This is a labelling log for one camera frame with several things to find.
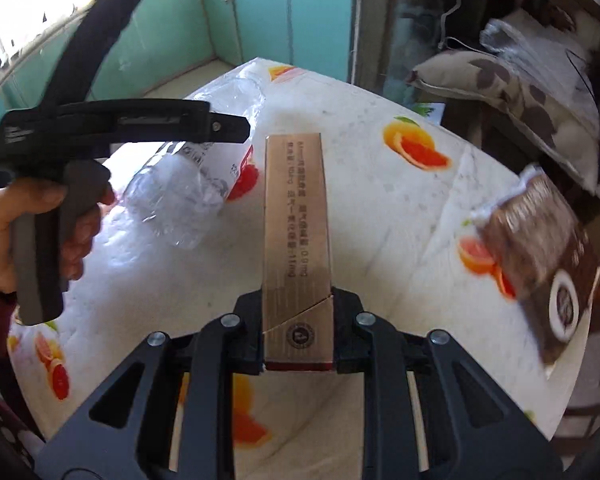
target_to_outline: triangular cutout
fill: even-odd
[[[131,413],[136,390],[144,372],[144,364],[132,364],[100,400],[90,409],[91,420],[112,428],[124,428]]]
[[[504,413],[469,370],[458,362],[454,362],[452,367],[469,415],[469,423],[474,428],[483,428],[500,422]]]

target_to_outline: pillow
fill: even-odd
[[[504,61],[480,52],[450,50],[416,66],[407,83],[444,97],[483,101],[506,113],[584,189],[595,191],[597,132]]]

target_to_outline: fruit print tablecloth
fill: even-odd
[[[334,285],[398,329],[448,329],[551,437],[587,338],[584,319],[549,379],[506,277],[466,225],[470,211],[516,176],[444,128],[360,88],[255,60],[266,101],[239,192],[194,250],[169,246],[123,205],[105,217],[86,273],[50,325],[12,326],[16,376],[52,436],[150,332],[180,336],[233,309],[262,280],[265,138],[321,132]],[[127,144],[107,162],[122,190],[155,151]],[[241,478],[356,478],[361,376],[268,372],[236,378]]]

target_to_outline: brown package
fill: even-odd
[[[330,370],[333,298],[320,134],[267,137],[265,180],[265,364]]]
[[[587,233],[544,172],[531,167],[520,177],[515,192],[474,221],[551,365],[591,307],[600,267]]]

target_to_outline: human hand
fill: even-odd
[[[58,207],[66,195],[66,186],[48,180],[19,178],[0,189],[0,292],[16,290],[16,275],[11,259],[10,223],[24,213],[46,213]],[[116,196],[107,185],[100,202],[111,205]],[[61,248],[60,272],[69,280],[78,280],[84,272],[82,259],[91,252],[93,237],[100,231],[100,208],[96,205],[75,224],[73,236]]]

